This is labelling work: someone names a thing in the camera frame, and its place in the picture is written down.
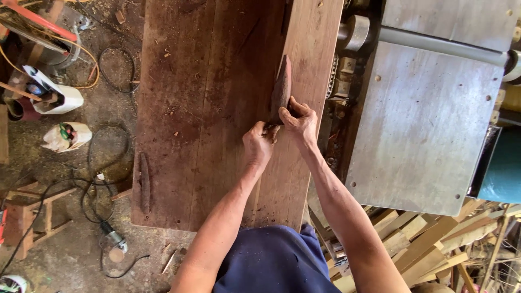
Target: blue shirt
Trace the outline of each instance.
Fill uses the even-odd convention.
[[[326,259],[313,227],[275,225],[247,228],[217,273],[214,293],[320,293],[340,291],[330,282]]]

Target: dirty floor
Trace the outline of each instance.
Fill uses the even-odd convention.
[[[85,14],[76,3],[68,2],[67,5],[72,5]],[[115,34],[97,23],[94,29],[81,33],[83,45],[96,57],[111,45],[127,48],[135,58],[138,66],[137,79],[139,79],[141,62],[139,40],[143,34],[141,5],[129,0],[93,0],[85,2],[84,5],[97,18],[126,35],[134,36],[137,40]],[[127,21],[119,25],[114,13],[122,6],[127,14]],[[85,60],[89,59],[84,53],[81,57]],[[108,78],[123,90],[128,90],[132,70],[129,56],[118,50],[109,50],[102,62]],[[81,60],[76,61],[67,69],[69,84],[85,84],[92,66]],[[43,135],[53,125],[68,121],[85,123],[93,133],[101,129],[94,137],[92,145],[92,172],[96,174],[103,172],[109,181],[123,180],[122,183],[111,186],[112,194],[131,187],[129,174],[131,176],[133,165],[135,111],[139,106],[134,104],[132,96],[111,88],[104,77],[100,77],[95,87],[81,90],[81,93],[85,99],[84,105],[67,114],[43,116],[36,122],[9,122],[10,164],[0,165],[0,178],[2,178],[0,189],[5,190],[15,185],[19,178],[21,179],[16,186],[31,180],[38,180],[41,185],[48,186],[54,181],[71,178],[71,176],[89,179],[88,144],[78,150],[59,154],[40,146],[43,143]],[[85,184],[80,182],[77,184],[85,188]],[[56,186],[51,192],[70,187],[72,185],[65,182]],[[161,272],[175,249],[188,247],[194,233],[133,226],[130,223],[129,198],[115,201],[114,213],[109,222],[126,238],[129,251],[120,264],[111,263],[105,254],[106,271],[112,275],[119,275],[135,258],[146,254],[150,254],[150,258],[140,260],[122,278],[108,278],[100,271],[98,242],[101,230],[98,224],[89,222],[83,215],[80,209],[81,195],[82,190],[78,189],[73,194],[57,200],[53,208],[53,225],[68,218],[73,220],[72,225],[30,249],[26,259],[22,261],[15,259],[6,273],[19,274],[26,278],[30,283],[27,292],[167,292],[169,282],[177,271],[183,255],[176,254],[167,272],[165,274]],[[90,191],[90,195],[94,196],[93,190]],[[101,215],[110,213],[107,208],[110,206],[109,196],[106,188],[97,189],[97,206]],[[36,230],[42,226],[41,220],[36,221]],[[171,244],[169,249],[162,253],[163,248],[169,243]],[[6,245],[1,247],[2,267],[12,251],[12,247]]]

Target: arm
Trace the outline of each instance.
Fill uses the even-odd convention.
[[[170,292],[209,293],[226,254],[235,242],[246,201],[273,153],[279,126],[264,129],[264,122],[242,137],[246,166],[239,181],[217,203],[201,226]]]
[[[357,291],[409,292],[369,217],[322,157],[315,136],[315,111],[294,97],[290,104],[302,117],[292,117],[283,107],[279,115],[311,171],[322,210],[348,256]]]

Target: person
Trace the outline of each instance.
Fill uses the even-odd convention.
[[[329,169],[316,142],[317,115],[290,98],[295,118],[282,107],[286,132],[311,171],[320,205],[346,252],[357,292],[410,292],[371,221]],[[173,293],[340,292],[329,280],[313,228],[300,233],[282,226],[240,229],[255,183],[273,153],[279,126],[257,122],[242,140],[245,167],[238,182],[217,203],[199,229],[172,281]]]

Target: wooden stool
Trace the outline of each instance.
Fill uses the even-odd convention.
[[[40,206],[41,193],[31,192],[30,190],[37,187],[38,182],[31,183],[29,185],[20,187],[16,190],[9,191],[6,197],[6,203],[4,208],[7,210],[7,218],[4,229],[4,238],[5,244],[16,247],[20,242],[20,239],[26,233],[29,226],[31,226],[32,221],[36,217],[36,213],[38,212],[38,207]],[[16,258],[23,260],[27,257],[27,251],[37,245],[38,243],[44,241],[50,236],[60,232],[65,229],[69,224],[72,223],[72,220],[69,219],[58,226],[52,226],[52,216],[53,216],[53,201],[66,196],[68,194],[73,193],[76,188],[71,188],[68,190],[63,190],[57,192],[55,194],[50,195],[46,199],[43,200],[43,205],[45,206],[45,232],[34,231],[33,228],[29,231],[25,239],[23,240],[18,252],[16,253]],[[27,198],[38,199],[38,201],[33,203],[21,203],[15,202],[13,200],[14,196],[23,196]]]

